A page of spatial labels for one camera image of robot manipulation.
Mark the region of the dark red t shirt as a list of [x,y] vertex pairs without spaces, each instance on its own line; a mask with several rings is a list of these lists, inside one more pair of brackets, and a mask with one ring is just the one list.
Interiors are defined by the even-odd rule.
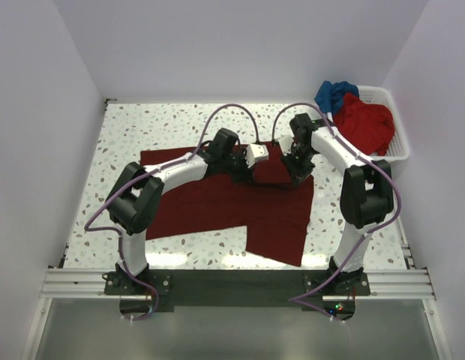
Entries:
[[253,171],[253,184],[236,184],[227,174],[192,181],[165,193],[148,240],[247,228],[246,251],[291,266],[300,266],[314,197],[314,178],[298,187],[279,147],[267,145],[269,158]]

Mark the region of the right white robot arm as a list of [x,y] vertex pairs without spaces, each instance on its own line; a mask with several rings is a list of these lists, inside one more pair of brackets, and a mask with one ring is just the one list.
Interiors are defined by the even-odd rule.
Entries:
[[327,158],[343,179],[340,212],[345,226],[340,244],[329,260],[325,280],[306,292],[307,296],[342,295],[361,281],[372,234],[394,209],[391,166],[361,155],[324,119],[302,113],[289,126],[293,135],[282,136],[277,143],[295,186],[312,174],[316,154]]

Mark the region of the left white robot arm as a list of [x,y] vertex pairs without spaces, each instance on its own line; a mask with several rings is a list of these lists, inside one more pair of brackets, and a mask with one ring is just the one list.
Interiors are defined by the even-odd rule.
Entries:
[[205,147],[176,159],[144,167],[129,163],[106,198],[109,219],[120,226],[116,279],[108,283],[131,294],[152,294],[146,259],[146,230],[158,213],[161,197],[191,182],[227,174],[234,182],[251,182],[253,171],[267,149],[260,144],[236,145],[239,137],[220,129]]

